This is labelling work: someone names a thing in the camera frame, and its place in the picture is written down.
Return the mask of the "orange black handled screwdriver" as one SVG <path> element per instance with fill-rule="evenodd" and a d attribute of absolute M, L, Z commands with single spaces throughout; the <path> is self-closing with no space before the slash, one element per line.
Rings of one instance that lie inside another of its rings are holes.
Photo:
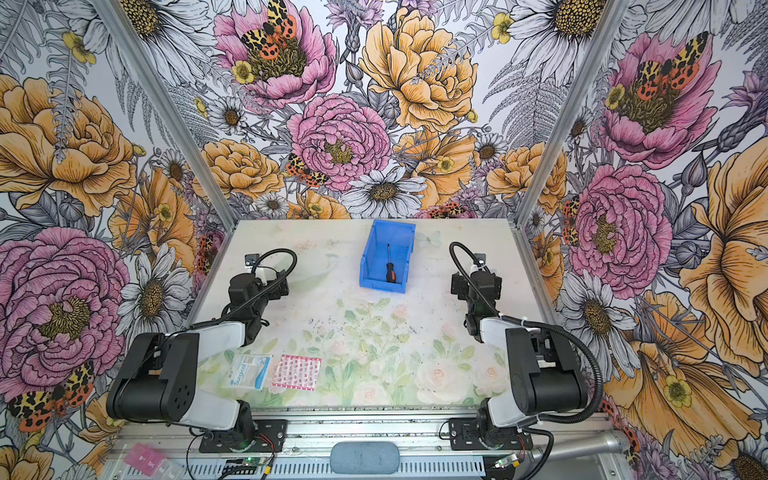
<path fill-rule="evenodd" d="M 386 263 L 386 276 L 385 279 L 388 283 L 395 284 L 397 282 L 396 271 L 394 262 L 392 260 L 391 245 L 387 245 L 387 263 Z"/>

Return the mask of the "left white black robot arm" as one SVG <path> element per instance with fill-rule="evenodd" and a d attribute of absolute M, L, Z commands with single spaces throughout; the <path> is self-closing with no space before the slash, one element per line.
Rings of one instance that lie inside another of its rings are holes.
<path fill-rule="evenodd" d="M 288 277 L 297 263 L 291 249 L 269 250 L 249 272 L 230 279 L 229 303 L 219 318 L 173 333 L 137 335 L 108 392 L 108 415 L 196 429 L 215 447 L 243 450 L 256 440 L 266 442 L 247 402 L 198 388 L 198 364 L 256 340 L 268 325 L 268 303 L 289 294 Z"/>

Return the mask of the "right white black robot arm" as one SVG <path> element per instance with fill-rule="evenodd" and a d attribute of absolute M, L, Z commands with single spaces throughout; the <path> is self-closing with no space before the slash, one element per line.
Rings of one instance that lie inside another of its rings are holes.
<path fill-rule="evenodd" d="M 467 304 L 464 326 L 476 341 L 500 349 L 508 374 L 503 394 L 485 398 L 472 426 L 456 435 L 458 450 L 480 443 L 486 449 L 531 446 L 527 427 L 540 421 L 580 423 L 597 410 L 574 348 L 574 336 L 551 325 L 502 315 L 496 309 L 502 279 L 486 266 L 486 256 L 469 254 L 472 267 L 451 278 L 451 293 Z"/>

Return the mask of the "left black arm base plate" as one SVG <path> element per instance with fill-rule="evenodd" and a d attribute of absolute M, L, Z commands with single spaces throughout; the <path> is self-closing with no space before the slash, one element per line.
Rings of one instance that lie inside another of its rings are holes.
<path fill-rule="evenodd" d="M 288 422 L 257 419 L 245 429 L 214 430 L 201 440 L 201 453 L 279 453 L 286 439 Z"/>

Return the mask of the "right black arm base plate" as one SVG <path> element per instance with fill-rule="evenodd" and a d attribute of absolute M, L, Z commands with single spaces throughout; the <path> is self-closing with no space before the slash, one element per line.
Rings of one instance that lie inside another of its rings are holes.
<path fill-rule="evenodd" d="M 515 428 L 483 425 L 477 418 L 449 418 L 447 436 L 453 451 L 522 451 L 533 447 L 529 434 Z"/>

